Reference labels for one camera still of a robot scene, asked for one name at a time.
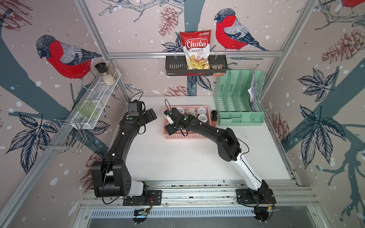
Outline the white-lid yogurt cup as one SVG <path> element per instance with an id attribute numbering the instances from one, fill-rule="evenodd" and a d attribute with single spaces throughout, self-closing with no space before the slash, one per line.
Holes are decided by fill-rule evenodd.
<path id="1" fill-rule="evenodd" d="M 198 115 L 198 120 L 203 122 L 203 123 L 206 123 L 208 121 L 208 117 L 206 115 Z"/>
<path id="2" fill-rule="evenodd" d="M 185 110 L 182 107 L 177 107 L 176 108 L 181 114 L 185 114 Z"/>

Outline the Chobani yogurt cup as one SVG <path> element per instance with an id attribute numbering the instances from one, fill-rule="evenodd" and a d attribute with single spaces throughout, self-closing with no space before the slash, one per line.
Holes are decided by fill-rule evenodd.
<path id="1" fill-rule="evenodd" d="M 197 117 L 197 116 L 198 116 L 198 113 L 197 113 L 197 110 L 196 110 L 196 109 L 188 109 L 188 110 L 186 111 L 186 114 L 187 114 L 187 115 L 192 115 L 192 116 L 194 116 L 194 117 Z"/>

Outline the green foil-lid yogurt cup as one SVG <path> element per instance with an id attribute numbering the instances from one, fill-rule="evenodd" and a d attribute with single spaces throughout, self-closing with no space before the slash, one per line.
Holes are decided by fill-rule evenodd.
<path id="1" fill-rule="evenodd" d="M 207 113 L 206 108 L 200 107 L 200 108 L 197 109 L 197 114 L 198 115 L 206 115 L 206 113 Z"/>

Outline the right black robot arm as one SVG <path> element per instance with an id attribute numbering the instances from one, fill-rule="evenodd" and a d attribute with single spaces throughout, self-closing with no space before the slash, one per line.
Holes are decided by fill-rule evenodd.
<path id="1" fill-rule="evenodd" d="M 213 141 L 218 148 L 218 155 L 226 162 L 231 163 L 244 179 L 247 190 L 237 194 L 237 202 L 246 207 L 260 204 L 276 204 L 272 189 L 259 177 L 244 158 L 244 153 L 232 129 L 216 128 L 200 121 L 192 115 L 184 116 L 177 108 L 164 111 L 164 116 L 169 122 L 165 131 L 173 135 L 180 131 L 200 134 Z"/>

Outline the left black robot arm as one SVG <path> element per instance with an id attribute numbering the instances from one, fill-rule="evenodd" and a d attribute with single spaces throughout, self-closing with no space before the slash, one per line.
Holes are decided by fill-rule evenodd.
<path id="1" fill-rule="evenodd" d="M 91 167 L 95 196 L 107 197 L 145 197 L 146 184 L 132 179 L 126 166 L 126 159 L 133 140 L 146 131 L 146 124 L 157 119 L 153 109 L 146 109 L 143 101 L 128 103 L 128 110 L 119 122 L 117 136 L 106 156 L 93 163 Z"/>

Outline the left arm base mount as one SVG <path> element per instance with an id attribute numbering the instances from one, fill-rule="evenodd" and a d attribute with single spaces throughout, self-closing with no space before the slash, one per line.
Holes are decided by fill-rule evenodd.
<path id="1" fill-rule="evenodd" d="M 160 206 L 162 191 L 148 191 L 147 195 L 126 197 L 123 201 L 124 206 Z"/>

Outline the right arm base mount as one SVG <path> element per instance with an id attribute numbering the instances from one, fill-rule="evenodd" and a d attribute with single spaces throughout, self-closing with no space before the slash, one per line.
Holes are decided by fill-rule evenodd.
<path id="1" fill-rule="evenodd" d="M 236 189 L 237 202 L 246 207 L 256 207 L 261 204 L 276 204 L 276 199 L 271 189 L 253 191 L 251 189 Z"/>

